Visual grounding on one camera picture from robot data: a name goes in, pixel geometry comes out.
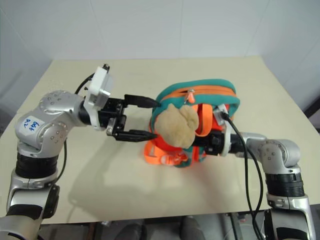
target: stuffed animal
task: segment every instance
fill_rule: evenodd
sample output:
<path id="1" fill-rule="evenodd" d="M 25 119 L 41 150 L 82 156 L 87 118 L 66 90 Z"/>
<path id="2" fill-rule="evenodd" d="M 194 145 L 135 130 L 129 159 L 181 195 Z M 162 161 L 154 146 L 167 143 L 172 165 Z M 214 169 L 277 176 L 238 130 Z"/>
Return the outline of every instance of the stuffed animal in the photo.
<path id="1" fill-rule="evenodd" d="M 178 109 L 170 103 L 158 115 L 154 128 L 167 144 L 188 149 L 195 140 L 198 126 L 198 114 L 191 106 L 183 105 Z"/>

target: floor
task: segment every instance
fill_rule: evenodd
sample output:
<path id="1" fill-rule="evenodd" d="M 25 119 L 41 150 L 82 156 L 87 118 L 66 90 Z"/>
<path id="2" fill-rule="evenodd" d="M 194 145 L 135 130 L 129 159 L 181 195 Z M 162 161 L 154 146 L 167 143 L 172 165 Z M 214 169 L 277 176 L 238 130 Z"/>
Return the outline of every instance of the floor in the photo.
<path id="1" fill-rule="evenodd" d="M 311 208 L 313 221 L 316 229 L 316 235 L 320 236 L 320 204 Z M 206 240 L 234 240 L 234 233 L 230 218 L 225 214 L 203 214 L 193 216 L 202 229 Z M 44 240 L 113 240 L 121 229 L 130 223 L 141 223 L 142 219 L 121 220 L 113 222 L 97 223 L 99 231 L 92 239 L 89 236 L 88 224 L 50 224 L 43 225 L 40 230 L 41 237 Z M 169 220 L 162 223 L 154 223 L 152 220 L 146 220 L 147 239 L 148 240 L 179 240 L 179 222 Z M 262 232 L 263 213 L 257 216 L 257 223 Z M 240 228 L 243 239 L 256 240 L 254 235 L 251 216 L 245 215 L 240 221 Z"/>

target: plush toy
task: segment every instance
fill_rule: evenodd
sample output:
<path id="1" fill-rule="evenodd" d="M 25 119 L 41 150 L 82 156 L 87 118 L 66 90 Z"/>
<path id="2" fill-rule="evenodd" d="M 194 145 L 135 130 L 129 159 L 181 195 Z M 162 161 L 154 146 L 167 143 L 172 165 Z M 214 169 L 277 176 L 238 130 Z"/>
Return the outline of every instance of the plush toy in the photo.
<path id="1" fill-rule="evenodd" d="M 198 126 L 198 114 L 191 106 L 183 105 L 178 109 L 172 103 L 158 115 L 154 124 L 155 131 L 167 144 L 183 149 L 194 142 Z"/>

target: orange strap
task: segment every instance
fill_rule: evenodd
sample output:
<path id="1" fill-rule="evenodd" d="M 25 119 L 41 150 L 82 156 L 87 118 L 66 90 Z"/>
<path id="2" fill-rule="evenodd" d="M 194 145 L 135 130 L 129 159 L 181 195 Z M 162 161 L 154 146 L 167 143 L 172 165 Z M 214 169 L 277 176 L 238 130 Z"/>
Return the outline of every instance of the orange strap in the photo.
<path id="1" fill-rule="evenodd" d="M 213 122 L 213 107 L 210 104 L 201 104 L 201 106 L 193 105 L 192 108 L 198 113 L 199 127 L 195 131 L 195 135 L 198 137 L 207 136 L 212 129 Z"/>
<path id="2" fill-rule="evenodd" d="M 144 147 L 144 159 L 149 164 L 179 165 L 183 161 L 188 160 L 188 156 L 182 151 L 171 152 L 162 150 L 157 147 L 153 141 L 148 141 Z"/>

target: zipper pull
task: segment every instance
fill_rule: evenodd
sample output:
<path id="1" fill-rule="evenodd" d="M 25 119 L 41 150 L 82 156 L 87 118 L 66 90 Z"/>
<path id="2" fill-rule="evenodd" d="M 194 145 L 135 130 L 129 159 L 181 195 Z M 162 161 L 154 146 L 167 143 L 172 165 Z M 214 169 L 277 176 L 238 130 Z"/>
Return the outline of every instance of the zipper pull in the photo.
<path id="1" fill-rule="evenodd" d="M 195 90 L 193 90 L 192 88 L 188 90 L 186 96 L 184 97 L 184 104 L 186 104 L 187 102 L 194 104 L 196 102 L 194 92 Z"/>

